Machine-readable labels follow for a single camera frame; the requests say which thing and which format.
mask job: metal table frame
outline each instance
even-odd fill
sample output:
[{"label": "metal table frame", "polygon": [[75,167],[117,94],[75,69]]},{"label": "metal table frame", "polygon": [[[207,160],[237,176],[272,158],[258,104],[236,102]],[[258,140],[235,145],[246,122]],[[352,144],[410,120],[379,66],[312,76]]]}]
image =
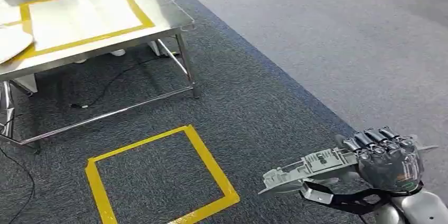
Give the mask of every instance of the metal table frame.
[{"label": "metal table frame", "polygon": [[[168,54],[168,56],[182,70],[182,72],[185,74],[186,78],[188,79],[188,82],[189,82],[188,86],[178,89],[178,90],[175,90],[175,91],[171,91],[171,92],[156,96],[154,98],[134,104],[132,106],[128,106],[126,108],[122,108],[122,109],[119,109],[116,111],[111,111],[111,112],[108,112],[108,113],[105,113],[105,114],[102,114],[102,115],[99,115],[99,116],[96,116],[96,117],[93,117],[93,118],[90,118],[90,119],[87,119],[87,120],[84,120],[84,121],[81,121],[81,122],[78,122],[78,123],[75,123],[75,124],[72,124],[69,126],[66,126],[63,128],[59,128],[59,129],[56,129],[56,130],[53,130],[53,131],[50,131],[50,132],[47,132],[47,133],[44,133],[44,134],[41,134],[38,136],[34,136],[31,138],[25,139],[23,141],[16,141],[15,139],[13,139],[15,105],[14,105],[14,101],[12,98],[12,92],[11,92],[11,80],[2,81],[4,97],[0,97],[0,101],[4,100],[4,102],[5,102],[6,123],[0,124],[0,126],[3,127],[2,132],[0,134],[0,139],[3,139],[4,141],[7,141],[7,142],[11,142],[17,146],[26,146],[27,144],[30,144],[30,143],[38,143],[38,141],[40,139],[47,138],[49,136],[56,135],[56,134],[65,132],[67,130],[86,125],[86,124],[90,124],[92,122],[101,120],[103,118],[106,118],[106,117],[109,117],[109,116],[112,116],[115,114],[119,114],[119,113],[131,110],[131,109],[137,108],[139,106],[149,104],[151,102],[161,100],[161,99],[164,99],[164,98],[167,98],[170,96],[175,96],[175,95],[181,94],[186,91],[191,90],[193,92],[194,98],[199,98],[199,90],[198,90],[196,82],[194,80],[193,72],[191,69],[191,62],[190,62],[190,59],[186,52],[185,42],[183,41],[182,34],[181,33],[176,34],[175,38],[176,38],[176,41],[179,46],[179,50],[180,50],[179,53],[180,53],[180,57],[182,59],[183,64],[172,54],[172,52],[166,47],[166,45],[162,42],[162,40],[157,39],[156,44],[157,44],[158,49],[163,50],[165,54]],[[36,146],[32,147],[32,148],[39,149],[40,145],[36,144]]]},{"label": "metal table frame", "polygon": [[[173,12],[173,15],[170,15],[170,17],[172,19],[177,19],[178,17],[186,17],[184,15],[180,15],[179,12]],[[62,132],[65,132],[67,130],[73,129],[73,128],[77,128],[80,127],[82,125],[86,125],[98,120],[101,120],[103,118],[115,115],[115,114],[119,114],[119,113],[123,113],[125,111],[128,111],[130,109],[134,109],[137,107],[140,107],[142,105],[145,104],[149,104],[151,102],[160,100],[160,99],[164,99],[170,96],[175,96],[178,94],[181,94],[183,92],[186,91],[192,91],[194,98],[198,98],[199,97],[199,90],[197,89],[196,86],[196,82],[194,80],[194,73],[192,71],[191,68],[191,61],[188,57],[186,48],[185,48],[185,42],[182,38],[182,33],[185,32],[185,28],[188,26],[193,26],[194,25],[194,20],[192,20],[190,18],[191,22],[189,21],[185,21],[182,22],[179,20],[179,22],[176,22],[176,24],[173,26],[171,25],[170,28],[166,28],[160,32],[154,32],[154,33],[150,33],[146,36],[140,36],[137,38],[133,38],[131,40],[127,40],[127,41],[123,41],[123,42],[119,42],[119,43],[113,43],[111,45],[107,45],[104,47],[99,47],[96,48],[94,50],[90,50],[87,52],[81,52],[79,54],[76,55],[72,55],[66,58],[59,58],[59,59],[55,59],[52,61],[48,61],[45,64],[37,64],[36,66],[31,66],[31,67],[26,67],[26,68],[22,68],[20,70],[17,71],[8,71],[5,73],[5,76],[1,76],[0,77],[0,81],[1,81],[1,85],[0,87],[3,87],[4,90],[4,96],[0,96],[0,101],[4,102],[5,104],[5,110],[6,110],[6,122],[4,124],[0,124],[0,129],[1,129],[1,133],[0,133],[0,140],[6,141],[6,142],[10,142],[16,146],[27,146],[28,148],[32,148],[32,149],[40,149],[40,144],[39,144],[39,140],[47,138],[49,136],[52,135],[56,135]],[[177,44],[179,46],[179,54],[180,54],[180,61],[172,54],[172,52],[167,48],[167,46],[162,42],[161,38],[164,37],[175,37]],[[59,67],[68,63],[72,63],[72,62],[76,62],[82,59],[88,59],[88,58],[92,58],[95,57],[97,55],[101,55],[101,54],[106,54],[112,51],[116,51],[119,49],[125,49],[128,47],[132,47],[132,46],[137,46],[139,44],[142,43],[149,43],[151,41],[155,41],[156,45],[152,45],[153,48],[155,47],[157,49],[157,54],[160,54],[160,51],[164,51],[164,53],[166,55],[168,55],[173,61],[174,63],[182,70],[183,74],[186,76],[187,80],[188,80],[188,85],[175,90],[175,91],[171,91],[159,96],[156,96],[154,98],[151,98],[149,100],[134,104],[132,106],[129,107],[125,107],[125,108],[121,108],[119,110],[116,111],[111,111],[72,125],[68,125],[66,127],[63,128],[59,128],[38,136],[34,136],[22,141],[17,141],[13,138],[13,130],[14,130],[14,113],[15,113],[15,108],[16,106],[14,105],[14,101],[13,101],[13,97],[12,97],[12,93],[11,93],[11,85],[15,85],[17,86],[17,84],[15,84],[15,82],[13,81],[15,78],[17,77],[22,77],[22,76],[26,76],[29,74],[33,74],[39,71],[44,71],[47,69],[51,69],[51,68],[55,68],[55,67]]]}]

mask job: blue carpet edge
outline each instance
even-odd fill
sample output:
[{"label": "blue carpet edge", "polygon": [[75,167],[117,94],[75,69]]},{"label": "blue carpet edge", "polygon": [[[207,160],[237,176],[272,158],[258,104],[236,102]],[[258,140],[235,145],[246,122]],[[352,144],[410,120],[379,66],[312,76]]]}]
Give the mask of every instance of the blue carpet edge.
[{"label": "blue carpet edge", "polygon": [[211,12],[205,5],[203,5],[199,0],[176,0],[182,1],[182,3],[195,5],[196,10],[198,10],[201,15],[207,17],[211,21],[216,23],[217,28],[226,33],[228,38],[230,38],[235,43],[240,43],[242,47],[248,54],[251,54],[257,61],[259,61],[266,69],[275,75],[285,86],[290,88],[297,97],[299,97],[302,102],[307,105],[315,114],[319,116],[319,119],[331,126],[334,133],[339,133],[343,135],[351,135],[355,130],[347,124],[342,118],[336,115],[332,110],[330,110],[325,104],[321,103],[314,95],[308,92],[302,85],[300,85],[296,80],[291,78],[283,69],[281,69],[277,64],[270,60],[267,56],[261,53],[257,48],[250,44],[244,37],[242,37],[238,32],[229,27],[223,20],[217,17],[213,12]]}]

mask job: yellow tape square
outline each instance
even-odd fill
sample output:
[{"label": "yellow tape square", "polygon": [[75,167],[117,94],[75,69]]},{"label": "yellow tape square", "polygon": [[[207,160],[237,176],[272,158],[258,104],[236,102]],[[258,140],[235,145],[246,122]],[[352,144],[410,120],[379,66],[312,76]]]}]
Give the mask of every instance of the yellow tape square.
[{"label": "yellow tape square", "polygon": [[[16,25],[16,24],[22,24],[23,31],[33,35],[30,5],[35,4],[35,3],[48,2],[48,1],[53,1],[53,0],[35,0],[35,1],[30,1],[27,3],[21,4],[20,5],[20,14],[21,14],[22,19],[17,22],[7,23],[6,25],[11,26],[11,25]],[[26,58],[43,55],[43,54],[54,52],[54,51],[60,51],[60,50],[72,48],[75,46],[79,46],[79,45],[83,45],[83,44],[87,44],[87,43],[91,43],[91,42],[95,42],[95,41],[100,41],[103,39],[111,38],[113,36],[119,36],[119,35],[127,34],[130,32],[134,32],[137,30],[142,30],[142,29],[146,29],[148,27],[155,26],[154,23],[151,21],[151,19],[142,11],[142,9],[138,6],[138,4],[134,0],[126,0],[126,2],[129,5],[129,8],[132,10],[132,12],[135,14],[135,16],[141,22],[141,25],[131,27],[128,29],[124,29],[124,30],[115,31],[112,33],[106,33],[106,34],[102,34],[99,36],[94,36],[94,37],[83,39],[83,40],[65,43],[62,45],[58,45],[58,46],[54,46],[51,48],[46,48],[46,49],[38,50],[38,51],[35,49],[34,44],[32,44],[27,49],[25,49],[22,53],[20,53],[16,57],[14,57],[13,59],[14,60],[23,60]]]},{"label": "yellow tape square", "polygon": [[223,192],[224,197],[210,204],[207,204],[193,212],[190,212],[180,218],[177,218],[169,222],[168,224],[193,224],[239,202],[239,195],[234,190],[232,184],[230,184],[230,181],[227,179],[226,175],[214,160],[213,156],[208,151],[207,147],[199,137],[194,127],[192,125],[188,125],[158,134],[142,141],[113,150],[109,153],[105,153],[100,156],[88,159],[86,167],[87,179],[89,181],[90,188],[92,189],[92,194],[94,195],[95,203],[98,207],[98,211],[103,224],[116,224],[118,222],[110,205],[106,190],[104,189],[104,186],[102,184],[101,177],[99,176],[95,162],[178,132],[185,132],[194,149],[198,152],[198,155],[201,157],[202,161],[210,171],[217,185]]}]

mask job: white round object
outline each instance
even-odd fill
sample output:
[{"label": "white round object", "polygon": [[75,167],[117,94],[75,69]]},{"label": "white round object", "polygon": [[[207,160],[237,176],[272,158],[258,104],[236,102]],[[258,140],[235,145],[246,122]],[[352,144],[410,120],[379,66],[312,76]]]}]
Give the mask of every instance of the white round object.
[{"label": "white round object", "polygon": [[112,54],[116,57],[119,57],[119,56],[123,56],[124,54],[126,54],[126,51],[125,50],[117,50],[117,51],[111,52],[110,54]]},{"label": "white round object", "polygon": [[32,35],[17,28],[0,27],[0,63],[18,55],[31,43]]},{"label": "white round object", "polygon": [[82,59],[82,60],[76,61],[75,63],[76,63],[76,64],[82,64],[82,63],[84,63],[84,62],[86,62],[86,61],[87,61],[87,59]]}]

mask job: dark gray carpet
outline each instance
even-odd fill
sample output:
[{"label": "dark gray carpet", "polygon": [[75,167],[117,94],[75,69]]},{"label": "dark gray carpet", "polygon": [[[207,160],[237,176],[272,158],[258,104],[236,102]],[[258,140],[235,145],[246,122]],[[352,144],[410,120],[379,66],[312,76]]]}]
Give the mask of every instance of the dark gray carpet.
[{"label": "dark gray carpet", "polygon": [[[257,195],[264,187],[263,173],[331,147],[335,133],[352,129],[200,2],[178,3],[197,21],[197,30],[185,37],[201,98],[185,94],[51,137],[37,156],[2,143],[36,181],[35,196],[16,223],[100,223],[84,172],[87,158],[187,124],[197,129],[241,198],[203,223],[360,223],[353,215],[294,195]],[[125,73],[92,108],[69,108],[73,102],[91,102],[109,79],[152,56],[145,46],[127,52],[39,73],[38,94],[28,99],[16,93],[17,113],[24,114],[17,118],[17,136],[61,127],[185,84],[170,60],[154,60]],[[3,156],[0,160],[0,223],[5,223],[22,206],[31,185],[15,164]],[[118,154],[98,167],[119,223],[167,223],[221,196],[182,135]]]}]

